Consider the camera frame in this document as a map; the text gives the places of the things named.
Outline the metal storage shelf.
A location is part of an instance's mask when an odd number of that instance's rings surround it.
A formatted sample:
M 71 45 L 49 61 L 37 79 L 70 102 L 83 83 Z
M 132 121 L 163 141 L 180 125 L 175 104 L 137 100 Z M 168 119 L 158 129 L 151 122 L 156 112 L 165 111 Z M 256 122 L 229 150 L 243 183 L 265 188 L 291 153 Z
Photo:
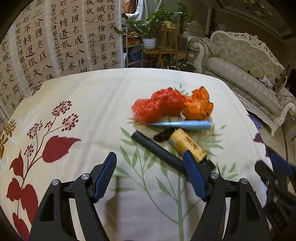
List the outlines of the metal storage shelf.
M 123 56 L 126 68 L 140 68 L 143 65 L 142 39 L 128 28 L 126 20 L 122 23 Z

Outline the floral cream tablecloth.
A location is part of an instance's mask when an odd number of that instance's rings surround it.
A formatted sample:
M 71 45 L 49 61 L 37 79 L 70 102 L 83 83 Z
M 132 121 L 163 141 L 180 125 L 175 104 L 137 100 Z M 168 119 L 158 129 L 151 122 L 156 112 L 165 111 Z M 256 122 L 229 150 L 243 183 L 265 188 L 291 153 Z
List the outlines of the floral cream tablecloth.
M 136 131 L 149 138 L 161 131 L 134 123 L 132 105 L 161 89 L 189 95 L 201 86 L 214 104 L 212 126 L 189 136 L 223 178 L 248 179 L 264 205 L 266 187 L 254 165 L 270 159 L 255 124 L 223 81 L 173 70 L 93 71 L 45 81 L 11 116 L 12 137 L 1 137 L 1 208 L 18 237 L 28 240 L 52 180 L 75 180 L 114 152 L 116 170 L 95 206 L 109 238 L 189 240 L 205 204 L 184 175 L 131 139 Z

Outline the red crumpled plastic bag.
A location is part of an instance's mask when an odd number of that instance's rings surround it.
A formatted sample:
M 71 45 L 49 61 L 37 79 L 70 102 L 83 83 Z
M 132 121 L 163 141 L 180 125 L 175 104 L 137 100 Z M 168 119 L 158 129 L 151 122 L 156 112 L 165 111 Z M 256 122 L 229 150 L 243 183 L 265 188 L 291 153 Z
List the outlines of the red crumpled plastic bag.
M 163 116 L 176 117 L 185 107 L 186 97 L 171 87 L 161 89 L 151 98 L 138 99 L 132 106 L 133 121 L 146 125 L 161 121 Z

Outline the wooden plant stand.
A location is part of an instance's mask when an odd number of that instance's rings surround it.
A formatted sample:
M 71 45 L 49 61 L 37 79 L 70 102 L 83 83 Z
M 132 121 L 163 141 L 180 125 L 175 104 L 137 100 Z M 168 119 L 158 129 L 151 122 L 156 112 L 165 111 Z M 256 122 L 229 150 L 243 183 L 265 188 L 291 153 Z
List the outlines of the wooden plant stand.
M 179 70 L 179 57 L 187 59 L 187 51 L 179 48 L 179 30 L 172 28 L 160 27 L 157 32 L 161 32 L 161 43 L 155 45 L 154 49 L 143 49 L 142 59 L 147 56 L 149 66 L 154 65 L 156 68 L 163 68 L 163 61 L 168 61 L 168 68 L 171 68 L 171 62 L 174 60 L 175 69 Z

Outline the calligraphy folding screen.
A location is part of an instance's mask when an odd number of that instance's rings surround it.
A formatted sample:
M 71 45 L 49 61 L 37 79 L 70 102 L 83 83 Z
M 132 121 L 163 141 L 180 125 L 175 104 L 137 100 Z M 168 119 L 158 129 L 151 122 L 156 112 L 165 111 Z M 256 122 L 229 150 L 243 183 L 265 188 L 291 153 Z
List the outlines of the calligraphy folding screen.
M 1 41 L 1 137 L 19 104 L 45 81 L 123 67 L 120 1 L 33 1 Z

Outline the orange crumpled paper ball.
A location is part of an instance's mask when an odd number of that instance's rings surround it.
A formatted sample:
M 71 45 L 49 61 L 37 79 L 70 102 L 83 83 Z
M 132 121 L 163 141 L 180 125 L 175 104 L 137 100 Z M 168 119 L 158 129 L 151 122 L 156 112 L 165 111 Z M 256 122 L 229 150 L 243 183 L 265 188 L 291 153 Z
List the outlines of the orange crumpled paper ball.
M 183 95 L 184 108 L 181 113 L 185 119 L 190 121 L 207 121 L 214 107 L 209 97 L 208 91 L 203 86 L 193 90 L 190 97 Z

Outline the light blue tube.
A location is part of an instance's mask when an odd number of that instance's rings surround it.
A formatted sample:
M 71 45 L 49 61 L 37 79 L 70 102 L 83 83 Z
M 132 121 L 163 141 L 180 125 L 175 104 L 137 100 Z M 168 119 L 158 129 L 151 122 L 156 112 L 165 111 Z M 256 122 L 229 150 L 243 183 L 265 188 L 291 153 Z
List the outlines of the light blue tube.
M 182 128 L 186 130 L 209 130 L 211 128 L 210 120 L 183 120 L 167 121 L 159 123 L 150 123 L 149 126 L 161 126 L 166 128 Z

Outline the tall dark green plant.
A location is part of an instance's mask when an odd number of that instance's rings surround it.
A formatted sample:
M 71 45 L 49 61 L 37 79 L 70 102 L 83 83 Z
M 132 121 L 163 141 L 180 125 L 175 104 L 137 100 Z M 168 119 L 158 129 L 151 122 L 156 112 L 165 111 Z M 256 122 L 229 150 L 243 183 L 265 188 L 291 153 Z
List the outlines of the tall dark green plant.
M 180 2 L 178 5 L 178 13 L 180 16 L 179 35 L 178 35 L 178 49 L 186 51 L 188 38 L 184 37 L 183 34 L 187 30 L 189 23 L 192 21 L 192 16 L 189 15 L 187 7 L 184 3 Z

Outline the yellow label bottle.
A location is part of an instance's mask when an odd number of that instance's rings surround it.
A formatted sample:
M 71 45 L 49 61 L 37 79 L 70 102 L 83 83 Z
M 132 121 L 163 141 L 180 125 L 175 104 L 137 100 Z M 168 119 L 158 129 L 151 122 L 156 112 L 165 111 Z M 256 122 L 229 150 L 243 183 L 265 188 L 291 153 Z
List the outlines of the yellow label bottle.
M 190 151 L 198 163 L 203 162 L 211 171 L 215 169 L 213 162 L 207 159 L 207 153 L 181 128 L 170 135 L 169 143 L 181 155 L 185 151 Z

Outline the potted green plant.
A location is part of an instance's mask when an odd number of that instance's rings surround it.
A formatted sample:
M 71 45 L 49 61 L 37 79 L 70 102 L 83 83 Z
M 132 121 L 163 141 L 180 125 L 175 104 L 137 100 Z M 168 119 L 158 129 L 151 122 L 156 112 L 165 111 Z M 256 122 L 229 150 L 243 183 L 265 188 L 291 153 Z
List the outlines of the potted green plant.
M 172 10 L 168 9 L 165 3 L 158 3 L 145 20 L 137 20 L 131 16 L 124 23 L 125 30 L 120 30 L 117 27 L 114 30 L 118 34 L 128 37 L 141 37 L 145 50 L 155 50 L 158 28 L 171 29 L 171 23 L 174 23 L 172 16 L 181 16 L 182 13 L 180 8 Z

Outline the black cylinder tube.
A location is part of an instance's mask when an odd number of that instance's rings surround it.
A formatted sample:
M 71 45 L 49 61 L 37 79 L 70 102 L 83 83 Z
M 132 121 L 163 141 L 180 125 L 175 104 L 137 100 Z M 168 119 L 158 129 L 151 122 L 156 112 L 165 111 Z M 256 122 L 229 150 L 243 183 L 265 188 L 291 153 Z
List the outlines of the black cylinder tube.
M 185 171 L 183 161 L 181 159 L 177 158 L 175 155 L 171 154 L 139 131 L 134 132 L 131 138 L 170 167 L 187 176 L 187 172 Z

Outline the ornate white sofa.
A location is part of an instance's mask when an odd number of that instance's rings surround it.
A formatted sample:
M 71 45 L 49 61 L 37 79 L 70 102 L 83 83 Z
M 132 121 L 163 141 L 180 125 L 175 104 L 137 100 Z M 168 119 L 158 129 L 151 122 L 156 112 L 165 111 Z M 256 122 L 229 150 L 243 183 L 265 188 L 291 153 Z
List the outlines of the ornate white sofa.
M 197 73 L 222 80 L 274 136 L 295 117 L 295 97 L 285 88 L 286 70 L 267 45 L 248 33 L 218 30 L 210 38 L 187 36 Z

